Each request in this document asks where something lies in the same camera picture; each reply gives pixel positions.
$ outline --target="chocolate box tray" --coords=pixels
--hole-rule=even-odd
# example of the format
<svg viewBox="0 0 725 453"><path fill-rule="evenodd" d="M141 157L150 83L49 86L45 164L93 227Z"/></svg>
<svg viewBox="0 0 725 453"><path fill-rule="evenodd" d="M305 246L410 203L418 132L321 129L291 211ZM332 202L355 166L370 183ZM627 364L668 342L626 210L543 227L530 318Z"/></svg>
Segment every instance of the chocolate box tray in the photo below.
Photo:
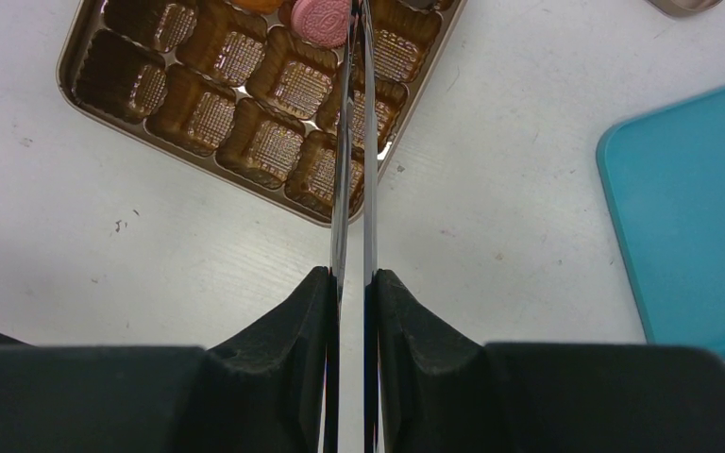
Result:
<svg viewBox="0 0 725 453"><path fill-rule="evenodd" d="M465 1L423 11L371 0L380 175ZM343 47L320 48L291 31L294 2L83 0L59 59L59 88L96 121L327 226ZM254 4L263 8L242 8ZM354 218L361 149L351 182Z"/></svg>

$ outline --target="pink cookie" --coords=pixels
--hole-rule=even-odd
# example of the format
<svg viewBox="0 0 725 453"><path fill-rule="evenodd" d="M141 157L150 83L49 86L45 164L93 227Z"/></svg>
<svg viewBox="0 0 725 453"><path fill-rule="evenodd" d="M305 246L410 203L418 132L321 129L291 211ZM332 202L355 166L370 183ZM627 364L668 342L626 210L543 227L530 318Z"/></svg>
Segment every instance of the pink cookie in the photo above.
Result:
<svg viewBox="0 0 725 453"><path fill-rule="evenodd" d="M307 41L332 48L346 42L351 0L298 0L293 30Z"/></svg>

